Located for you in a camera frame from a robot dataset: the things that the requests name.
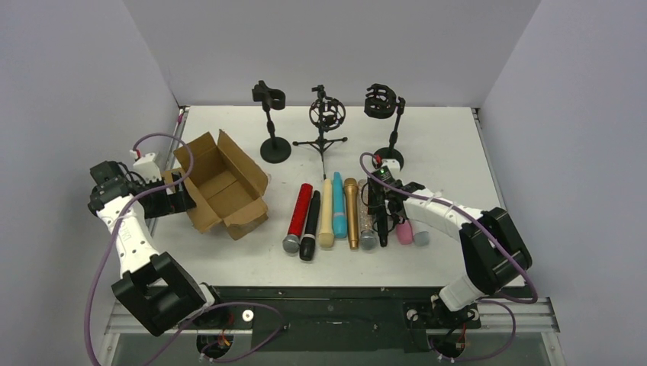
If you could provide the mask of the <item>slim black microphone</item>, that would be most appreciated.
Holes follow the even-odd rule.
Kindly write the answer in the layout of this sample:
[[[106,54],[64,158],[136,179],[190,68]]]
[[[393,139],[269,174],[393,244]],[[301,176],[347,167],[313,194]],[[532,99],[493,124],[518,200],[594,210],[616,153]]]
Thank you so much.
[[[386,247],[388,245],[388,215],[384,204],[379,204],[374,209],[373,218],[380,246]]]

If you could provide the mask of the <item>gold microphone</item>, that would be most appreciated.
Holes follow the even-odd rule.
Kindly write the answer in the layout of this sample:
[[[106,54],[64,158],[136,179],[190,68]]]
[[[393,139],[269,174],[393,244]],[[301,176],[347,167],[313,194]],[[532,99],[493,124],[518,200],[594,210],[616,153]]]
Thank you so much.
[[[348,227],[348,240],[351,250],[359,249],[359,224],[358,224],[358,195],[359,188],[357,180],[347,178],[343,183],[343,191],[346,199],[346,216]]]

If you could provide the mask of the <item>pink microphone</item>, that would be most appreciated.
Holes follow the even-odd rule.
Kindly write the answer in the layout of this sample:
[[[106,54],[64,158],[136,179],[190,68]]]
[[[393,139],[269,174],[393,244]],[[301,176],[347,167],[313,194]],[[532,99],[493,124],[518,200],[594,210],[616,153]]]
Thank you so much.
[[[414,233],[412,226],[408,220],[402,220],[400,223],[398,223],[395,227],[395,232],[398,238],[398,242],[401,245],[410,245],[414,242]]]

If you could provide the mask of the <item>silver glitter microphone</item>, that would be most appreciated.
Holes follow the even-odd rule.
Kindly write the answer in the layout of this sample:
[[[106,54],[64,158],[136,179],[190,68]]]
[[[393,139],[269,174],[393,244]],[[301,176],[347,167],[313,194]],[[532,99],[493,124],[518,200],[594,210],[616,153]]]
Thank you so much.
[[[359,220],[359,247],[365,251],[372,251],[378,245],[378,237],[373,230],[373,219],[369,214],[368,182],[361,179],[358,182],[358,220]]]

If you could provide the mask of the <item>blue microphone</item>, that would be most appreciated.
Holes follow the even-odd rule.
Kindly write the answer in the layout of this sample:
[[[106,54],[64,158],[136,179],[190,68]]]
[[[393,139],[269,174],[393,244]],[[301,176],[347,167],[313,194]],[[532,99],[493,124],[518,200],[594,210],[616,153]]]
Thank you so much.
[[[339,172],[333,174],[333,234],[336,239],[347,237],[347,219],[343,193],[343,180]]]

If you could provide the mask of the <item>white grey microphone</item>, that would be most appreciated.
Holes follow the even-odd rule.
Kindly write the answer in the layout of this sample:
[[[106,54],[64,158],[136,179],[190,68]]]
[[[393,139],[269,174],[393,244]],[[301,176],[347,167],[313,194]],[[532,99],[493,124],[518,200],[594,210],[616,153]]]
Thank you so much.
[[[419,247],[428,246],[430,244],[430,232],[427,229],[413,229],[413,243]]]

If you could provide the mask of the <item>cream microphone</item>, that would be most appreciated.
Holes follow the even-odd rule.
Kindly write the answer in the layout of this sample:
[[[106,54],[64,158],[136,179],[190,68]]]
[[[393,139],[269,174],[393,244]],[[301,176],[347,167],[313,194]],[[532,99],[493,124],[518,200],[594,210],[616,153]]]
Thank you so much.
[[[317,240],[322,249],[331,248],[335,240],[333,233],[333,186],[329,178],[323,181],[320,202],[320,225]]]

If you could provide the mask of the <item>brown cardboard box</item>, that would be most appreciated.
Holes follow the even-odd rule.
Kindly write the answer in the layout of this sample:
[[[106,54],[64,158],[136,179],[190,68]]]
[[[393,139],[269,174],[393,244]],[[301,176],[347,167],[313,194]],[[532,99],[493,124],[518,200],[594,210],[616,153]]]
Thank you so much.
[[[196,207],[187,210],[193,227],[207,233],[224,225],[231,239],[238,240],[269,218],[263,195],[269,185],[268,175],[223,130],[215,139],[202,134],[187,146],[179,146],[173,155],[180,164],[175,172],[193,170],[184,185]]]

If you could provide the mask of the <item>red glitter microphone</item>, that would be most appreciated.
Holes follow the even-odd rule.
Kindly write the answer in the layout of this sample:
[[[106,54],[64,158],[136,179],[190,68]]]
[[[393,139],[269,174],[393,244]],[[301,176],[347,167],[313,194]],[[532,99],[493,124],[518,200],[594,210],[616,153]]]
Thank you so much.
[[[298,197],[291,215],[291,222],[288,227],[288,232],[282,241],[282,248],[288,254],[296,254],[299,251],[301,236],[304,231],[304,225],[307,219],[307,212],[309,209],[311,197],[313,194],[313,186],[309,183],[301,185],[298,192]]]

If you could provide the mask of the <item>tripod shock mount stand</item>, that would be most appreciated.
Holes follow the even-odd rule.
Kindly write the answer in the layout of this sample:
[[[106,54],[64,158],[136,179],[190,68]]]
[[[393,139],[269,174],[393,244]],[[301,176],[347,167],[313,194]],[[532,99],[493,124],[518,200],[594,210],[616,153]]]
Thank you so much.
[[[325,134],[341,127],[346,119],[346,108],[337,98],[329,96],[324,85],[317,85],[311,89],[317,94],[317,97],[309,107],[308,117],[313,126],[317,128],[317,138],[310,141],[293,141],[293,146],[310,146],[316,150],[320,156],[322,165],[323,179],[327,178],[324,153],[334,143],[345,143],[348,138],[340,137],[327,139]]]

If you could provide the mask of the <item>clip mic stand round base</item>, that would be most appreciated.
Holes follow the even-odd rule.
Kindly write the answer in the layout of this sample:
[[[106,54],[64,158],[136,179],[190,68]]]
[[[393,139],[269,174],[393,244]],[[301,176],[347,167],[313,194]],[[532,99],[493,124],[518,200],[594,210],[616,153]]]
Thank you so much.
[[[280,111],[285,108],[285,93],[280,89],[270,88],[263,80],[259,80],[253,86],[252,98],[254,102],[262,105],[269,133],[269,138],[260,146],[260,155],[268,163],[284,162],[291,155],[291,145],[286,139],[275,135],[275,124],[271,118],[271,111]]]

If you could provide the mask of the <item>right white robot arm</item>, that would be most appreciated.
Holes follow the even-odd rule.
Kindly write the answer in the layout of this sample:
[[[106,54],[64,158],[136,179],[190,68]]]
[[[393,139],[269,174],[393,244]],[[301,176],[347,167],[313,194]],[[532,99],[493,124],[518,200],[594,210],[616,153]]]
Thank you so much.
[[[443,310],[457,312],[496,294],[518,277],[528,279],[533,259],[505,209],[475,209],[439,197],[419,183],[404,185],[385,165],[371,172],[369,180],[383,192],[391,213],[425,224],[460,244],[465,273],[432,300]]]

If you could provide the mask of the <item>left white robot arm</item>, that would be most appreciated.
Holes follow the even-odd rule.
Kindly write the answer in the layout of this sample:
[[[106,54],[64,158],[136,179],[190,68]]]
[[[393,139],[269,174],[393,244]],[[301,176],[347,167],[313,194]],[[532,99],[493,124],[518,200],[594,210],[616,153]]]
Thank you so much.
[[[168,252],[159,252],[148,219],[186,212],[196,206],[182,180],[171,173],[167,187],[161,176],[143,173],[116,161],[90,170],[95,187],[88,204],[92,214],[114,235],[120,278],[111,289],[116,299],[154,336],[160,336],[216,302],[213,291],[199,284]]]

